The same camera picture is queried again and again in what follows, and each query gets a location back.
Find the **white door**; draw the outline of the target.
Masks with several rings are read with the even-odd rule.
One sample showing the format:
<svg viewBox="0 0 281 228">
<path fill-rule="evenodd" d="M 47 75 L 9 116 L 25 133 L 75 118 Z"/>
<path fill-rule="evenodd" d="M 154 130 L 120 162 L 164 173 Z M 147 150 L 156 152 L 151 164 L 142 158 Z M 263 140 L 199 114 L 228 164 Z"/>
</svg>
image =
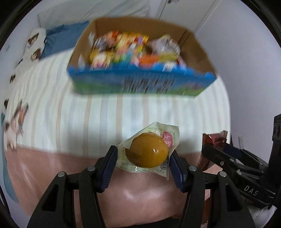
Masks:
<svg viewBox="0 0 281 228">
<path fill-rule="evenodd" d="M 161 1 L 155 18 L 196 32 L 218 3 L 216 0 Z"/>
</svg>

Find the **dark red packet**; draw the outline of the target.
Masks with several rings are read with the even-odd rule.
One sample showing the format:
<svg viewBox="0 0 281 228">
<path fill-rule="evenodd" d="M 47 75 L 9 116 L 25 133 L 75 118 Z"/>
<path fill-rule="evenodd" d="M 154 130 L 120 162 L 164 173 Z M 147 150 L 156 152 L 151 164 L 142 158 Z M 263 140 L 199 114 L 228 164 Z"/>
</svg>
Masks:
<svg viewBox="0 0 281 228">
<path fill-rule="evenodd" d="M 215 152 L 222 152 L 227 142 L 227 131 L 219 133 L 211 133 L 202 135 L 201 156 L 197 167 L 201 170 L 207 170 L 214 162 L 211 159 L 214 157 Z"/>
</svg>

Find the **yellow panda snack bag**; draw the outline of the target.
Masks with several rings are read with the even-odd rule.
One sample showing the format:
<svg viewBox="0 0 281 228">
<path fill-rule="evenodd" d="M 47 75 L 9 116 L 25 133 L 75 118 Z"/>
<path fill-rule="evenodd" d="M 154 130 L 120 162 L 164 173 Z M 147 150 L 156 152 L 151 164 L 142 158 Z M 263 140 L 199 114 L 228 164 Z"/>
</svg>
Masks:
<svg viewBox="0 0 281 228">
<path fill-rule="evenodd" d="M 112 51 L 93 50 L 89 56 L 91 69 L 107 69 L 112 63 L 115 53 Z"/>
</svg>

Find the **orange snack packet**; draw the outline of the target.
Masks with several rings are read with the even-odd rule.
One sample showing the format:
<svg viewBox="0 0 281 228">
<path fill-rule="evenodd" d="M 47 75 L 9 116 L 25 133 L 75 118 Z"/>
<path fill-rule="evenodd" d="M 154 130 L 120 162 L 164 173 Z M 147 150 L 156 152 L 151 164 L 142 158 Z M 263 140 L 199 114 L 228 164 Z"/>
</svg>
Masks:
<svg viewBox="0 0 281 228">
<path fill-rule="evenodd" d="M 159 61 L 158 55 L 144 55 L 139 60 L 139 67 L 152 68 L 155 63 Z"/>
</svg>

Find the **wall outlet with plug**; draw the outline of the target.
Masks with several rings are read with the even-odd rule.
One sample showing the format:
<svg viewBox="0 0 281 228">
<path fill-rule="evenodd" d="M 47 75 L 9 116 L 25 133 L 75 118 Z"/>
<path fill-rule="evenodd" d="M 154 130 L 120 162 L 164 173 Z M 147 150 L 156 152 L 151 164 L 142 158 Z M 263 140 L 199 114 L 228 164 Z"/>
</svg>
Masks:
<svg viewBox="0 0 281 228">
<path fill-rule="evenodd" d="M 243 141 L 243 137 L 239 136 L 238 137 L 238 141 L 239 141 L 239 148 L 243 149 L 244 148 L 244 141 Z"/>
</svg>

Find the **orange panda snack bag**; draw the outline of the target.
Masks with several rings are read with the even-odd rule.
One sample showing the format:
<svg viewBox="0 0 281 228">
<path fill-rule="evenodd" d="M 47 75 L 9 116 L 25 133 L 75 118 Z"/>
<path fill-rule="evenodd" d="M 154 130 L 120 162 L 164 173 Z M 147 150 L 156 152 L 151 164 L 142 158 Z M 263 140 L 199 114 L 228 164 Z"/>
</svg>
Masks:
<svg viewBox="0 0 281 228">
<path fill-rule="evenodd" d="M 110 31 L 96 39 L 93 49 L 99 52 L 108 50 L 116 46 L 116 39 L 119 31 Z"/>
</svg>

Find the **pink striped cat blanket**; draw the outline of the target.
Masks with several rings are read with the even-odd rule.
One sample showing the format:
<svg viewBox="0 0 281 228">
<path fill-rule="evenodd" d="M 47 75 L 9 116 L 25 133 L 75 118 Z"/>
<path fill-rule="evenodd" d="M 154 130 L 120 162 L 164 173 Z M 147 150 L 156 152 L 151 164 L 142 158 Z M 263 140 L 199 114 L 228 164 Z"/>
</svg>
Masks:
<svg viewBox="0 0 281 228">
<path fill-rule="evenodd" d="M 179 128 L 177 152 L 200 159 L 203 133 L 231 129 L 230 103 L 218 77 L 197 97 L 89 95 L 74 92 L 66 67 L 71 51 L 11 77 L 5 91 L 3 178 L 9 197 L 30 216 L 60 171 L 81 172 L 112 145 L 151 123 Z"/>
</svg>

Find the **grey padded headboard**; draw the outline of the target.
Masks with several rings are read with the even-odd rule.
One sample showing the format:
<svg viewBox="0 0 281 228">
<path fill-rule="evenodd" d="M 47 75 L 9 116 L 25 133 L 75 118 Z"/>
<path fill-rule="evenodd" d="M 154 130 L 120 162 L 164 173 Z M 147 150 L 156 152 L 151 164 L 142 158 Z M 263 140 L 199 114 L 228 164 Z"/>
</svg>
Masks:
<svg viewBox="0 0 281 228">
<path fill-rule="evenodd" d="M 150 9 L 149 1 L 65 1 L 39 12 L 38 18 L 49 29 L 100 17 L 146 17 Z"/>
</svg>

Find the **packaged braised egg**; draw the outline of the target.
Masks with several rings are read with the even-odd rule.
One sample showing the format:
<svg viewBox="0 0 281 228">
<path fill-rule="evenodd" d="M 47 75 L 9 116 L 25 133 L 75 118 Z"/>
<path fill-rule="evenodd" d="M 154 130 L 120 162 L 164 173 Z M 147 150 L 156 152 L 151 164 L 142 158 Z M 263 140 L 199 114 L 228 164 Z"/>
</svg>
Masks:
<svg viewBox="0 0 281 228">
<path fill-rule="evenodd" d="M 179 145 L 179 127 L 154 122 L 118 145 L 116 166 L 131 173 L 169 178 L 169 159 Z"/>
</svg>

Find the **colourful gumball candy bag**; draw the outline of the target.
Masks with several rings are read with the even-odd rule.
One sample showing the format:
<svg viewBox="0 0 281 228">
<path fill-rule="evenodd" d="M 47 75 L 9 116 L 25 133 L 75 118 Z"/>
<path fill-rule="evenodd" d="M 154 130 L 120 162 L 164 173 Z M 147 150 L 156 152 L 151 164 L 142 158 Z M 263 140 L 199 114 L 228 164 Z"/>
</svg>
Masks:
<svg viewBox="0 0 281 228">
<path fill-rule="evenodd" d="M 138 66 L 139 53 L 134 49 L 119 49 L 115 52 L 112 62 L 123 66 Z"/>
</svg>

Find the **red white long packet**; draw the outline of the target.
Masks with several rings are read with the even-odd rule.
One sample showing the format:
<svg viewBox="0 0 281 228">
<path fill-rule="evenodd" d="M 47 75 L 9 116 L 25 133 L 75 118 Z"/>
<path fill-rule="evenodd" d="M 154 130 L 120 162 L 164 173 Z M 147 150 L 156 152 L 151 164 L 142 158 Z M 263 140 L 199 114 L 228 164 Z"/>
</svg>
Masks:
<svg viewBox="0 0 281 228">
<path fill-rule="evenodd" d="M 187 69 L 186 62 L 183 60 L 183 58 L 181 56 L 178 56 L 177 63 L 178 63 L 178 67 L 181 70 L 186 70 Z"/>
</svg>

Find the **yellow clear egg-cake bag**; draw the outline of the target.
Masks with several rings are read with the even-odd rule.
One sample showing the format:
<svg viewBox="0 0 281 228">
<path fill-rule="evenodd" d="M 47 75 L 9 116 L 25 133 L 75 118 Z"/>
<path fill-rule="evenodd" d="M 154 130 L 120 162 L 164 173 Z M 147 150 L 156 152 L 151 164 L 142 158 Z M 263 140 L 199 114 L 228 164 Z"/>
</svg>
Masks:
<svg viewBox="0 0 281 228">
<path fill-rule="evenodd" d="M 149 41 L 147 45 L 151 48 L 152 54 L 158 57 L 158 62 L 176 61 L 181 53 L 179 44 L 169 34 Z"/>
</svg>

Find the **bear print pillow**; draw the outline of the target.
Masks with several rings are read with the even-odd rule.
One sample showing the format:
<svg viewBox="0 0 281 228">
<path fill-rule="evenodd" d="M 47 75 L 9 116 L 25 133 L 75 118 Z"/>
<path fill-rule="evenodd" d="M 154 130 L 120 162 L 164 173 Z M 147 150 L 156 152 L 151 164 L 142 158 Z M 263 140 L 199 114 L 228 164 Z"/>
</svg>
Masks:
<svg viewBox="0 0 281 228">
<path fill-rule="evenodd" d="M 27 41 L 24 54 L 13 71 L 9 83 L 12 84 L 15 79 L 19 78 L 30 67 L 37 64 L 44 51 L 46 43 L 46 29 L 36 28 L 34 29 Z"/>
</svg>

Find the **yellow red noodle packet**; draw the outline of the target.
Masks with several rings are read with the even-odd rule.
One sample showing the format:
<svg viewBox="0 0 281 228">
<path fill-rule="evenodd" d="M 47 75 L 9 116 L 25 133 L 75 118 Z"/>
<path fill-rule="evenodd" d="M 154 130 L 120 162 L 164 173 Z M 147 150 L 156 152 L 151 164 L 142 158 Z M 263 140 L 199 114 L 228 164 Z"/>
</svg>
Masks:
<svg viewBox="0 0 281 228">
<path fill-rule="evenodd" d="M 140 58 L 148 39 L 149 36 L 140 33 L 119 33 L 116 39 L 115 52 L 119 49 L 134 49 L 139 53 Z"/>
</svg>

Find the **cardboard milk box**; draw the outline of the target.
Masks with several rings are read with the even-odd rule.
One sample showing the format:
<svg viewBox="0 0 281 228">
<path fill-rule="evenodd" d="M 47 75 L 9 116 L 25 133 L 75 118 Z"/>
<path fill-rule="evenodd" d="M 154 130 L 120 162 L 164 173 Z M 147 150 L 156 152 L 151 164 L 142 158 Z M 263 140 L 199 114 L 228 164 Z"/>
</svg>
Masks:
<svg viewBox="0 0 281 228">
<path fill-rule="evenodd" d="M 138 17 L 94 19 L 78 39 L 67 71 L 83 95 L 197 96 L 217 78 L 191 31 Z"/>
</svg>

